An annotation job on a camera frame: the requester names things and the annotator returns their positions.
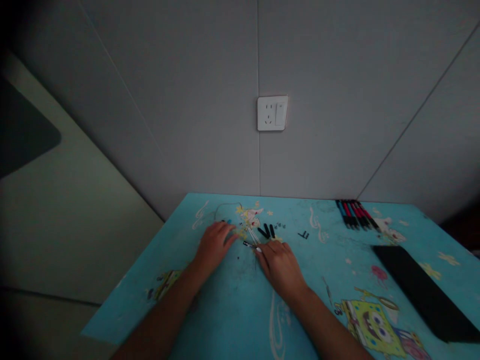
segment pink jellyfish print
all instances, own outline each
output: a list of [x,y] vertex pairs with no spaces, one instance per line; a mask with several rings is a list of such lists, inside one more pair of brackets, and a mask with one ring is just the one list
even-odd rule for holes
[[371,266],[371,273],[374,276],[376,276],[377,281],[378,281],[378,285],[380,285],[382,288],[387,289],[387,285],[385,285],[385,283],[384,283],[384,281],[387,280],[387,278],[388,278],[387,273],[376,265]]

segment wall outlet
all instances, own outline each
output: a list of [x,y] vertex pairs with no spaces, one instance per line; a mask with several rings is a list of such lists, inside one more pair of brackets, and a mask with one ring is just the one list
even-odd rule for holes
[[288,96],[259,97],[256,102],[258,131],[282,131],[287,123]]

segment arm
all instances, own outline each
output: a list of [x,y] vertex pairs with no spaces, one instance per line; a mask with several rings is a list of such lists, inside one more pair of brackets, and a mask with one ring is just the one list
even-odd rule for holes
[[322,359],[372,359],[310,289],[290,246],[270,241],[255,255],[275,291],[292,309]]
[[193,261],[120,346],[112,360],[166,359],[170,355],[195,295],[238,237],[232,235],[225,241],[234,228],[226,222],[215,222],[206,229]]

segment tabletop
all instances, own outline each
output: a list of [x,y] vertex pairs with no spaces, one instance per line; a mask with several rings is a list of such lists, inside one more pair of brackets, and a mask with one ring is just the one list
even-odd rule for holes
[[[333,200],[189,193],[82,334],[121,344],[195,256],[214,221],[240,238],[205,283],[172,359],[316,359],[302,326],[266,280],[246,224],[272,224],[308,285],[376,359],[478,359],[479,344],[435,337],[371,245],[401,244],[480,329],[480,262],[415,206],[362,202],[381,229],[347,229]],[[360,321],[353,326],[351,317]]]

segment wall seam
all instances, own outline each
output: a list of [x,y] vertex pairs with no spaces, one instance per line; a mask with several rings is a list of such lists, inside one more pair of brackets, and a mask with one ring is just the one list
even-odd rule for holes
[[470,39],[473,37],[473,35],[475,34],[475,32],[477,31],[477,29],[479,28],[480,26],[480,21],[476,23],[475,27],[473,28],[473,30],[471,31],[470,35],[467,36],[466,40],[463,42],[463,44],[460,46],[460,49],[456,52],[455,56],[453,57],[453,59],[450,61],[450,63],[448,64],[448,66],[446,67],[446,69],[443,71],[443,73],[441,74],[441,76],[438,78],[438,80],[436,81],[435,85],[432,87],[432,89],[430,90],[430,92],[428,93],[428,95],[426,96],[425,100],[423,100],[423,102],[421,103],[420,107],[417,109],[417,111],[415,112],[415,114],[413,114],[412,118],[410,119],[410,121],[408,122],[408,124],[406,125],[406,127],[403,129],[403,131],[401,132],[401,134],[398,136],[398,138],[396,139],[396,141],[393,143],[392,147],[390,148],[390,150],[386,153],[385,157],[383,158],[383,160],[380,162],[380,164],[378,165],[378,167],[376,168],[376,170],[373,172],[372,176],[370,177],[370,179],[368,179],[368,181],[366,182],[365,186],[363,187],[363,189],[360,191],[360,193],[356,196],[356,199],[359,199],[360,196],[362,196],[362,194],[364,193],[365,189],[369,186],[370,182],[373,180],[373,178],[375,177],[375,175],[379,172],[380,168],[382,167],[382,165],[384,164],[384,162],[387,160],[387,158],[390,156],[390,154],[392,153],[392,151],[394,150],[394,148],[397,146],[397,144],[399,143],[400,139],[404,136],[405,132],[408,130],[408,128],[410,127],[410,125],[414,122],[414,120],[417,118],[417,115],[420,113],[420,111],[422,111],[423,107],[425,106],[425,104],[428,102],[428,100],[430,99],[430,97],[432,96],[432,94],[435,92],[435,90],[437,89],[437,87],[439,86],[439,84],[442,82],[443,78],[445,77],[445,75],[449,72],[450,68],[452,67],[452,65],[454,64],[454,62],[457,60],[457,58],[459,57],[459,55],[461,54],[461,52],[463,51],[463,49],[465,48],[465,46],[468,44],[468,42],[470,41]]
[[[257,98],[260,96],[260,0],[256,0],[256,85]],[[255,102],[255,124],[257,123],[257,103]],[[262,153],[260,151],[260,131],[256,130],[258,134],[258,194],[262,196]]]
[[24,289],[10,287],[10,286],[2,286],[0,290],[2,290],[5,293],[19,294],[19,295],[24,295],[24,296],[33,297],[33,298],[48,299],[48,300],[60,301],[62,303],[77,304],[77,305],[89,306],[93,308],[99,308],[102,306],[101,303],[97,303],[97,302],[77,300],[70,297],[50,295],[42,292],[24,290]]
[[81,12],[83,13],[83,16],[85,16],[87,22],[88,22],[88,25],[90,26],[90,28],[93,30],[93,32],[95,33],[95,36],[97,37],[98,41],[100,42],[101,44],[101,47],[103,48],[103,51],[105,52],[105,54],[108,56],[108,59],[110,60],[113,68],[115,69],[115,72],[117,73],[118,77],[120,78],[121,80],[121,83],[123,84],[123,86],[125,87],[127,93],[128,93],[128,96],[130,97],[131,101],[133,102],[133,104],[135,105],[135,109],[137,110],[138,114],[140,115],[142,121],[143,121],[143,125],[146,127],[148,133],[150,134],[151,138],[153,139],[153,141],[155,142],[155,145],[158,149],[158,152],[160,153],[160,156],[162,158],[162,161],[165,163],[166,162],[166,158],[165,158],[165,155],[162,151],[162,149],[160,148],[160,145],[159,143],[157,142],[157,139],[155,138],[152,130],[150,129],[150,126],[148,125],[147,123],[147,120],[145,119],[145,116],[143,115],[143,113],[140,111],[140,108],[139,106],[137,105],[137,102],[135,101],[134,97],[132,96],[132,93],[130,92],[130,89],[129,87],[127,86],[127,83],[125,82],[123,76],[120,74],[120,71],[119,69],[117,68],[117,65],[115,65],[115,62],[114,60],[112,59],[112,57],[110,56],[110,53],[109,51],[107,50],[107,47],[105,46],[104,42],[102,41],[102,38],[100,37],[99,33],[97,32],[97,29],[95,28],[92,20],[90,19],[87,11],[85,10],[84,6],[82,5],[81,1],[78,0],[78,6],[80,7],[80,10]]

